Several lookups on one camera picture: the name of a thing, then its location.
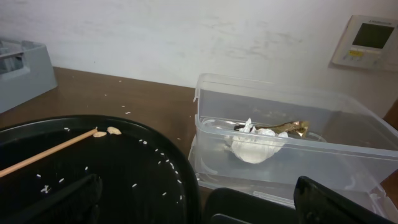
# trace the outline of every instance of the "thermostat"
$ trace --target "thermostat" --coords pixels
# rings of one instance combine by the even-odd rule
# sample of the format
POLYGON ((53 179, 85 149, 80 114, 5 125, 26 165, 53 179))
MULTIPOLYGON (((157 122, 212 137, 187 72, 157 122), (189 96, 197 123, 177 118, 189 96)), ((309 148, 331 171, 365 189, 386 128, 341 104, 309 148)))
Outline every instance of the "thermostat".
POLYGON ((398 70, 398 21, 352 16, 332 62, 359 68, 398 70))

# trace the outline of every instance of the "white wall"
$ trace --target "white wall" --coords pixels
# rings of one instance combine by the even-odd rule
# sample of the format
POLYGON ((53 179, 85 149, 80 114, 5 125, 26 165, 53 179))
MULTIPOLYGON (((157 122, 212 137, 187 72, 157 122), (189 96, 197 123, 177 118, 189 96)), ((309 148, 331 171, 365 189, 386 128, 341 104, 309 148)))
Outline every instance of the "white wall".
POLYGON ((384 116, 398 74, 329 67, 352 14, 398 19, 398 1, 1 0, 0 35, 47 44, 58 67, 192 87, 207 72, 292 83, 384 116))

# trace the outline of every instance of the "display screen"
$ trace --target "display screen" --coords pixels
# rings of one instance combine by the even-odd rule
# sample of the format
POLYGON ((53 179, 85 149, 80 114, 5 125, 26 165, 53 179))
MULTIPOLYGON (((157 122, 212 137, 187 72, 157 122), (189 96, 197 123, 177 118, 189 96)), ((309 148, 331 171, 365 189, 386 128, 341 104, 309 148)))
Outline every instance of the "display screen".
POLYGON ((353 45, 382 49, 393 30, 393 27, 363 23, 353 45))

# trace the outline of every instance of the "gray box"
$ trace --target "gray box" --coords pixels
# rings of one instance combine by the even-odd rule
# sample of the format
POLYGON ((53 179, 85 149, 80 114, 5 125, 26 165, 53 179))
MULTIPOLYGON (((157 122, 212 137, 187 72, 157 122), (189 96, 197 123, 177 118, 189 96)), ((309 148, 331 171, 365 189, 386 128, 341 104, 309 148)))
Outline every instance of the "gray box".
POLYGON ((0 113, 57 85, 44 44, 0 37, 0 113))

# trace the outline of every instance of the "gold object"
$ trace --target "gold object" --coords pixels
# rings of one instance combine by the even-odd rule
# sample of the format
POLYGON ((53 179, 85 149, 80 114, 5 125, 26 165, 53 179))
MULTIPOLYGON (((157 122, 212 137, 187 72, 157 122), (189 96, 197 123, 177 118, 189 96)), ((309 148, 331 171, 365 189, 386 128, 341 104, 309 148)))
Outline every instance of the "gold object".
MULTIPOLYGON (((308 132, 308 127, 310 125, 309 121, 293 121, 284 124, 280 124, 277 126, 255 126, 256 129, 270 129, 273 130, 276 134, 280 134, 282 132, 287 132, 289 134, 298 134, 301 138, 305 138, 305 135, 308 132)), ((239 128, 243 128, 244 125, 237 125, 234 127, 234 130, 238 130, 239 128)))

